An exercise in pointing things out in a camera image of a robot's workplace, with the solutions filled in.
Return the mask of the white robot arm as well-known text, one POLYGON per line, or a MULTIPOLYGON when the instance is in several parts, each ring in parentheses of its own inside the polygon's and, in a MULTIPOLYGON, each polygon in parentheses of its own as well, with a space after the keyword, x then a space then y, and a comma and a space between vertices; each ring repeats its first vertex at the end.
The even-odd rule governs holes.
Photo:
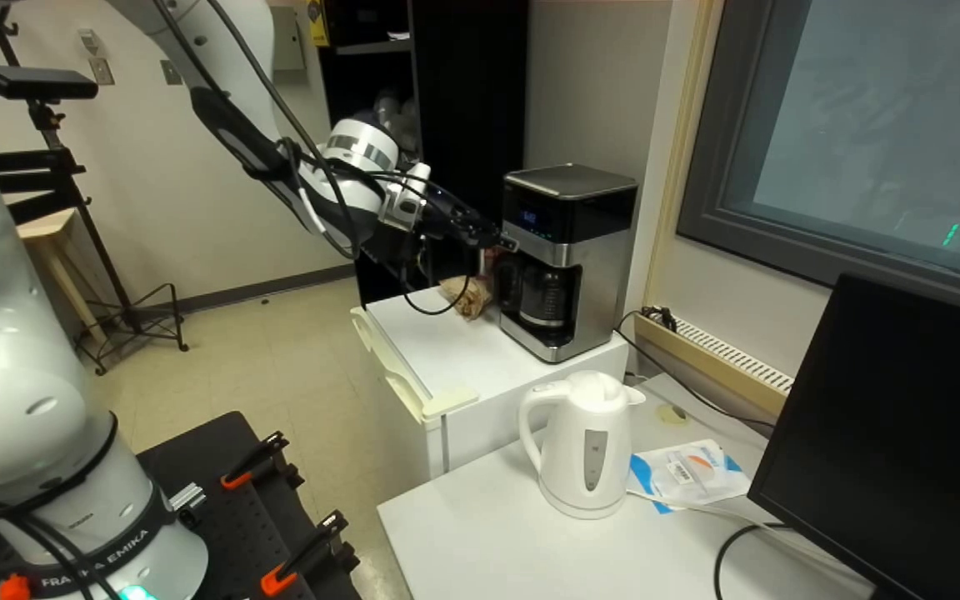
MULTIPOLYGON (((264 0, 109 0, 169 59, 189 109, 291 218, 404 276, 415 244, 485 244, 489 224, 399 159, 359 116, 283 135, 264 0)), ((37 600, 198 600, 211 550, 90 401, 74 339, 0 200, 0 534, 37 600)))

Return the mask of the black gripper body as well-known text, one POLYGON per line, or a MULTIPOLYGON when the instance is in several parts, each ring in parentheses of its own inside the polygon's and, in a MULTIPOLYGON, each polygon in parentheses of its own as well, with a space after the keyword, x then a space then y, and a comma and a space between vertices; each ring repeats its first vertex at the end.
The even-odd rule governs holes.
POLYGON ((500 244, 500 225, 428 178, 376 171, 383 204, 376 211, 374 259, 396 281, 440 281, 469 273, 476 256, 500 244))

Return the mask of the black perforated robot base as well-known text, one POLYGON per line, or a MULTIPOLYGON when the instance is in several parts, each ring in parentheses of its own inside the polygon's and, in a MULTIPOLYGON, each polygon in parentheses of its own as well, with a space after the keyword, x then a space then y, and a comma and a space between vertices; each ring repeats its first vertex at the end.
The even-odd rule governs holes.
MULTIPOLYGON (((320 520, 298 500, 305 475, 287 460, 245 491, 219 485, 260 439, 240 414, 223 414, 143 451, 139 464, 164 491, 198 485, 198 496, 143 513, 123 543, 90 556, 45 534, 50 568, 27 568, 0 536, 0 600, 108 600, 108 591, 116 600, 264 600, 260 575, 320 520)), ((338 539, 279 600, 359 600, 354 568, 354 545, 338 539)))

